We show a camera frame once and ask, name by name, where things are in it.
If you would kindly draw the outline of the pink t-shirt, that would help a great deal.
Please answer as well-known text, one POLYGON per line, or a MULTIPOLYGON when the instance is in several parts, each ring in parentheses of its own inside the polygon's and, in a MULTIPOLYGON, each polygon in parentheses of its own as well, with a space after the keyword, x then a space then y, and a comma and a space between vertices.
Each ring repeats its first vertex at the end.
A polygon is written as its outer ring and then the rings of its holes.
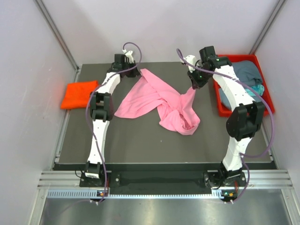
POLYGON ((136 119, 157 109, 160 126, 181 135, 192 135, 200 124, 200 118, 192 108, 194 98, 193 88, 180 94, 149 70, 141 69, 141 78, 122 100, 114 115, 136 119))

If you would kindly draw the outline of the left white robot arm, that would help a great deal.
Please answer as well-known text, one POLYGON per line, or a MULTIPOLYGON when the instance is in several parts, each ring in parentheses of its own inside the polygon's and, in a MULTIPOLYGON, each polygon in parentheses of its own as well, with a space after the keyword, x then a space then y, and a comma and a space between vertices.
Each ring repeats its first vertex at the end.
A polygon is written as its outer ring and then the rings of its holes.
POLYGON ((122 54, 115 54, 104 81, 90 93, 85 117, 92 143, 82 179, 96 187, 107 187, 104 149, 106 133, 114 116, 112 94, 123 77, 139 75, 133 51, 124 50, 122 54))

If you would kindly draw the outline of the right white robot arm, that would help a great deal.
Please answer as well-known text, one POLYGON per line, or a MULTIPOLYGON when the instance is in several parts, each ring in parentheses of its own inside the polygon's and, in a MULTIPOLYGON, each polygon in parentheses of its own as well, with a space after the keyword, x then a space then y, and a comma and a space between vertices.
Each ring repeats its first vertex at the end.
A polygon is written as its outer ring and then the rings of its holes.
POLYGON ((206 185, 218 189, 241 179, 243 155, 261 128, 265 105, 256 102, 246 92, 228 57, 218 56, 213 46, 201 49, 199 54, 199 60, 193 55, 184 58, 193 89, 202 88, 213 78, 227 97, 232 111, 226 122, 226 130, 230 137, 226 155, 216 173, 205 174, 206 185))

